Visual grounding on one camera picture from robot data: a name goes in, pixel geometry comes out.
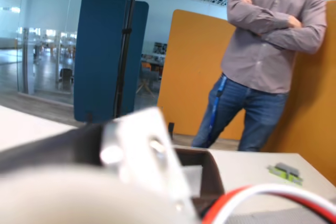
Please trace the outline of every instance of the light stand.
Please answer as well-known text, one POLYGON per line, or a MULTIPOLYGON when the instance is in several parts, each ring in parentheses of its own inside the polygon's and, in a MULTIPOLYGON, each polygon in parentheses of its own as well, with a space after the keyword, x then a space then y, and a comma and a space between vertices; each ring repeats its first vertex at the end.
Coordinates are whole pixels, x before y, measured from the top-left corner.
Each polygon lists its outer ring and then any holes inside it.
POLYGON ((119 65, 118 65, 117 86, 115 89, 116 95, 114 97, 113 118, 118 118, 121 116, 124 77, 125 77, 128 47, 129 47, 130 36, 132 32, 132 19, 133 19, 134 5, 135 5, 135 0, 130 0, 130 8, 128 10, 126 26, 122 30, 122 37, 121 37, 122 45, 121 45, 121 52, 120 52, 119 65))

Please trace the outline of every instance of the gray button-up shirt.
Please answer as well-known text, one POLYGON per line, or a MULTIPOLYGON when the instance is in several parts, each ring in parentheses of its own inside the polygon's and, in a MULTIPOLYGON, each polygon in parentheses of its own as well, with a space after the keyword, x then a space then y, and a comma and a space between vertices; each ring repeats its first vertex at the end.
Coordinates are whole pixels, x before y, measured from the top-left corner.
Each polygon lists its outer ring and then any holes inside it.
POLYGON ((323 42, 326 0, 252 2, 228 0, 228 21, 237 29, 224 54, 222 71, 249 88, 286 93, 296 52, 314 54, 323 42), (289 15, 300 20, 303 28, 288 28, 289 15))

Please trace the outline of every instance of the shirt sleeve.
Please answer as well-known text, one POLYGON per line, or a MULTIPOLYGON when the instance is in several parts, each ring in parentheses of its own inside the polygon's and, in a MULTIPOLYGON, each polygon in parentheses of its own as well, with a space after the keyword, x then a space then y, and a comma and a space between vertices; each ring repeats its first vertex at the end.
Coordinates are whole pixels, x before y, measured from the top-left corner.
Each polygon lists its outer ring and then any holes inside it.
POLYGON ((315 54, 326 33, 326 0, 309 0, 302 13, 303 28, 270 31, 261 38, 279 47, 315 54))
POLYGON ((263 34, 275 29, 288 28, 289 15, 242 2, 228 0, 228 22, 236 27, 263 34))

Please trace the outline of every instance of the orange partition panel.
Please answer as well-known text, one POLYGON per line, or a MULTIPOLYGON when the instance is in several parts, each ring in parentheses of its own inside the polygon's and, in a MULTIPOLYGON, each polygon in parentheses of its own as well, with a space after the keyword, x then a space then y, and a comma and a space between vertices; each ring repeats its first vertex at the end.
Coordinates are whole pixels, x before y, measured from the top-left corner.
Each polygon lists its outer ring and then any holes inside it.
POLYGON ((336 1, 327 3, 327 21, 319 52, 298 56, 284 115, 265 150, 299 153, 336 185, 336 1))
MULTIPOLYGON (((157 105, 175 133, 196 135, 234 30, 226 20, 174 12, 157 105)), ((238 114, 220 137, 240 139, 243 117, 238 114)))

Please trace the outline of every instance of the white wire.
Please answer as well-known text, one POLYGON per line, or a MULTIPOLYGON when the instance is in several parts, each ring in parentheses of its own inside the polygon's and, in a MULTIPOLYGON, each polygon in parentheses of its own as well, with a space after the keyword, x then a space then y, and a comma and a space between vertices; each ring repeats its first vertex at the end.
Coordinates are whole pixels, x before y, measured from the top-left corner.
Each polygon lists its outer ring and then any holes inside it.
POLYGON ((289 186, 289 185, 277 185, 277 184, 263 184, 253 187, 249 187, 239 193, 237 193, 223 208, 218 212, 213 224, 224 224, 228 217, 232 214, 234 209, 247 198, 257 194, 283 194, 298 197, 301 199, 314 202, 320 207, 336 214, 335 206, 326 199, 310 193, 308 191, 289 186))

